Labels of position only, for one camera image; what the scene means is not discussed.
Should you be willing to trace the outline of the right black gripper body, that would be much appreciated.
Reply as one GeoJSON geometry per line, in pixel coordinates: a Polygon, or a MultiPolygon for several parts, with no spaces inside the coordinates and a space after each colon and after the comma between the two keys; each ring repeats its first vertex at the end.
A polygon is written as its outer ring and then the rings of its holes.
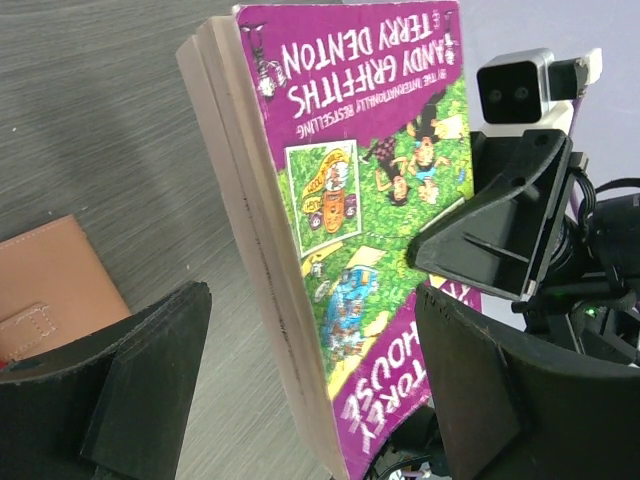
{"type": "Polygon", "coordinates": [[[601,360],[639,362],[639,181],[600,187],[586,157],[552,163],[518,208],[512,240],[533,291],[513,303],[526,333],[601,360]]]}

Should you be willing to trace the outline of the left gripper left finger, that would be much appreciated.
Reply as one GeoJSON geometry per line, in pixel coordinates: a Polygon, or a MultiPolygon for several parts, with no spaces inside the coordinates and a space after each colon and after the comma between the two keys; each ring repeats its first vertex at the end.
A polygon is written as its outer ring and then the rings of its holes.
{"type": "Polygon", "coordinates": [[[211,307],[208,285],[188,282],[2,368],[2,478],[175,478],[211,307]]]}

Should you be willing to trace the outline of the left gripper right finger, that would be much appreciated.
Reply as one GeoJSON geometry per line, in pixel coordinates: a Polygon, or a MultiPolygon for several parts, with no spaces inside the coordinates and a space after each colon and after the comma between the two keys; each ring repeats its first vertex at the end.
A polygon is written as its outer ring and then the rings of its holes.
{"type": "Polygon", "coordinates": [[[416,324],[455,479],[636,479],[639,371],[417,289],[416,324]]]}

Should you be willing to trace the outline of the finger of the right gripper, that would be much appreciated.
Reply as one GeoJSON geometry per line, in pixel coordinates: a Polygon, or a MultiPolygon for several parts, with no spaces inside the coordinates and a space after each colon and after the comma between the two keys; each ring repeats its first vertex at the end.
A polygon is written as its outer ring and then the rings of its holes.
{"type": "Polygon", "coordinates": [[[561,130],[471,135],[474,194],[416,235],[410,267],[518,301],[550,264],[568,203],[572,141],[561,130]]]}

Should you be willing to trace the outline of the purple cover book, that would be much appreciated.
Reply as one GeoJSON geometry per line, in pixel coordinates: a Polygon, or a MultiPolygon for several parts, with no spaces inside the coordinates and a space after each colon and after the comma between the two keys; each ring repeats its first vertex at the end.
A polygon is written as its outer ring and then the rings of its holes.
{"type": "Polygon", "coordinates": [[[423,456],[410,241],[473,194],[455,1],[237,5],[177,60],[303,439],[336,479],[423,456]]]}

